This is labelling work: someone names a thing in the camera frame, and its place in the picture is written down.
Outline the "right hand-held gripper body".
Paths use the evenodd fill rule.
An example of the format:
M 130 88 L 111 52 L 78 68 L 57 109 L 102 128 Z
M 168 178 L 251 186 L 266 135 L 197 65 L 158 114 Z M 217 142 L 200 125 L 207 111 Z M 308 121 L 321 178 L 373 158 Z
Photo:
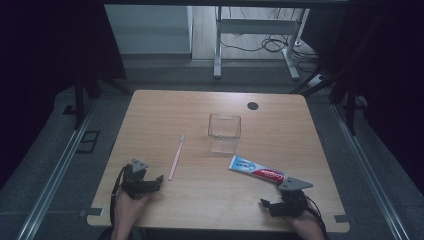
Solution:
M 300 216 L 307 208 L 308 203 L 303 192 L 304 189 L 312 188 L 309 182 L 293 177 L 287 177 L 280 185 L 282 202 L 274 209 L 276 216 Z

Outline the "clear plastic cup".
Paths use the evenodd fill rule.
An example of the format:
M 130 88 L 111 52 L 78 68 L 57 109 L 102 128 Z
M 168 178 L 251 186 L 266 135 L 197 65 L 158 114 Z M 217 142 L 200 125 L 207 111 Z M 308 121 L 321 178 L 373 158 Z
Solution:
M 241 137 L 241 117 L 238 115 L 211 114 L 208 136 L 210 151 L 234 154 Z

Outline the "black floor outlet frame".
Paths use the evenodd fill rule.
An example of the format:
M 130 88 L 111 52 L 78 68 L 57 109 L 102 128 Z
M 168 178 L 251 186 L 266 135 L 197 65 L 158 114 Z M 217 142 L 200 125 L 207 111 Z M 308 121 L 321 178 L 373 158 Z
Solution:
M 85 131 L 76 149 L 80 154 L 91 154 L 97 145 L 99 131 Z

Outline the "white power strip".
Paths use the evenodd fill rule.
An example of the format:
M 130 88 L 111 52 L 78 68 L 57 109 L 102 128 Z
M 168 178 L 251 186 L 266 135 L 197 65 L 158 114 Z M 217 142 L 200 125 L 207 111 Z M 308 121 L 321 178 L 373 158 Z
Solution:
M 312 80 L 308 83 L 309 87 L 314 87 L 317 84 L 321 83 L 323 80 L 325 79 L 325 77 L 321 74 L 317 74 L 316 76 L 314 76 L 312 78 Z

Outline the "person's left hand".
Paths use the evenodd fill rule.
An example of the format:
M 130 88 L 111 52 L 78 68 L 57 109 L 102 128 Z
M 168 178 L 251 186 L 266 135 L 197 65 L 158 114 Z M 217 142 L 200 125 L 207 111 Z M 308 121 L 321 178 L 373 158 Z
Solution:
M 116 204 L 114 207 L 114 231 L 117 234 L 129 232 L 136 221 L 141 217 L 143 209 L 149 200 L 149 194 L 134 200 L 127 193 L 120 191 L 116 196 Z

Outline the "aluminium floor rail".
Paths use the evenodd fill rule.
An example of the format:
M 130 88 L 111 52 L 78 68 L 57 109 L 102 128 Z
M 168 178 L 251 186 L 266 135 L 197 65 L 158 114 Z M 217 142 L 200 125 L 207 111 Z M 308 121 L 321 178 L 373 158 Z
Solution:
M 23 223 L 16 240 L 33 240 L 36 236 L 47 210 L 56 195 L 58 187 L 76 153 L 77 147 L 91 121 L 96 105 L 96 100 L 90 100 L 87 103 L 86 109 L 83 111 L 85 116 L 83 117 L 82 123 L 73 131 L 65 150 Z
M 399 218 L 399 215 L 394 208 L 392 201 L 386 194 L 379 179 L 377 178 L 377 175 L 369 163 L 368 157 L 366 156 L 362 146 L 360 145 L 357 137 L 353 135 L 347 127 L 341 107 L 338 105 L 332 105 L 331 108 L 337 117 L 338 124 L 344 137 L 346 138 L 348 146 L 350 147 L 356 161 L 359 164 L 363 179 L 367 183 L 367 186 L 370 188 L 391 234 L 395 240 L 409 240 L 409 236 L 405 232 L 402 221 Z

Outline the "white panel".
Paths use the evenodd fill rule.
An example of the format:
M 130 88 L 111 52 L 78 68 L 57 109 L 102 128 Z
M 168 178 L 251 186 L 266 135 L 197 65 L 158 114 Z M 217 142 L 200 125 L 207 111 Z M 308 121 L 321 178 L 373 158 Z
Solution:
M 191 6 L 104 5 L 121 54 L 192 52 Z

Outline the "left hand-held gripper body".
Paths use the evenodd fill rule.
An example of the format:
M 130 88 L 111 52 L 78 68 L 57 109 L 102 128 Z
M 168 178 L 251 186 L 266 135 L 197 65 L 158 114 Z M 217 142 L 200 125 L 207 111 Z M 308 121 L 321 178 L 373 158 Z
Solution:
M 137 159 L 124 167 L 121 187 L 132 199 L 139 199 L 142 195 L 147 167 L 147 164 Z

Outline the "white metal desk frame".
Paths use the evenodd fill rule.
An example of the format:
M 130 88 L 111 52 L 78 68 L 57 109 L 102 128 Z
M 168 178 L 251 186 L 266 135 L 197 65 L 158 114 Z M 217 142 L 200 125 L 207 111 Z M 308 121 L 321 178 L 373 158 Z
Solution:
M 290 76 L 294 81 L 300 79 L 299 73 L 293 63 L 292 53 L 298 40 L 302 26 L 305 8 L 294 9 L 294 19 L 249 19 L 249 18 L 223 18 L 221 6 L 215 10 L 216 43 L 214 52 L 213 76 L 219 79 L 222 75 L 221 37 L 223 34 L 251 34 L 251 35 L 280 35 L 287 37 L 287 46 L 280 50 Z

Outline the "person's right hand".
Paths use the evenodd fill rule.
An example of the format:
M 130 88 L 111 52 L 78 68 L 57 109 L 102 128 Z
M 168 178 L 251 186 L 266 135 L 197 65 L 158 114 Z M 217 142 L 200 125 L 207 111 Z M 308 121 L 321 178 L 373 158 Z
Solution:
M 307 211 L 293 218 L 291 224 L 303 240 L 325 240 L 317 219 Z

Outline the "blue and red toothpaste tube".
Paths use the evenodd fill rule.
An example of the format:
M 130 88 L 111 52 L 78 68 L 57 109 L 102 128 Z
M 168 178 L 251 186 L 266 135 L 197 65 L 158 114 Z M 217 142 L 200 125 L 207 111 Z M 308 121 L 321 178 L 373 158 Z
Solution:
M 284 172 L 257 164 L 238 155 L 232 157 L 229 169 L 270 180 L 275 183 L 282 183 L 286 179 L 286 174 Z

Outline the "black metal stand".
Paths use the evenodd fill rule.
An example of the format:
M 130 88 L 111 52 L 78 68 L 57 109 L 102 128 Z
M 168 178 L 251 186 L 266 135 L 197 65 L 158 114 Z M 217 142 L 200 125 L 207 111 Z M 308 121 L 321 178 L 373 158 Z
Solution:
M 344 97 L 347 97 L 345 107 L 345 125 L 349 132 L 352 135 L 355 135 L 356 132 L 354 128 L 354 116 L 356 110 L 355 97 L 357 94 L 357 81 L 354 79 L 351 70 L 341 70 L 339 73 L 325 76 L 324 79 L 321 80 L 318 84 L 302 92 L 302 89 L 306 87 L 313 78 L 318 76 L 322 70 L 322 67 L 317 67 L 308 78 L 306 78 L 298 87 L 291 91 L 291 94 L 300 94 L 304 97 L 307 97 L 325 87 L 334 84 L 334 88 L 329 95 L 329 101 L 332 104 L 339 104 Z
M 84 93 L 87 93 L 90 98 L 97 99 L 100 97 L 102 91 L 99 85 L 99 81 L 102 81 L 111 87 L 117 89 L 125 95 L 131 96 L 133 91 L 119 83 L 118 79 L 111 78 L 96 78 L 87 77 L 78 73 L 75 76 L 75 116 L 76 122 L 74 129 L 78 129 L 85 119 L 85 105 L 84 105 Z

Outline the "pink toothbrush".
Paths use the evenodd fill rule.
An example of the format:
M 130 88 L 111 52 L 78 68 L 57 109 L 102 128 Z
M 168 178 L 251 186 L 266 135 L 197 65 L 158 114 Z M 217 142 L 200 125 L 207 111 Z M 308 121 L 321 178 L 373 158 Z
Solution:
M 176 154 L 175 154 L 175 157 L 174 157 L 174 160 L 173 160 L 173 163 L 172 163 L 170 172 L 168 174 L 168 181 L 172 181 L 173 180 L 173 177 L 174 177 L 174 174 L 175 174 L 175 171 L 176 171 L 176 168 L 177 168 L 177 164 L 178 164 L 178 161 L 179 161 L 179 157 L 181 155 L 181 151 L 182 151 L 182 148 L 183 148 L 183 144 L 185 142 L 185 139 L 186 139 L 185 135 L 182 134 L 181 137 L 180 137 L 179 147 L 178 147 L 178 149 L 176 151 Z

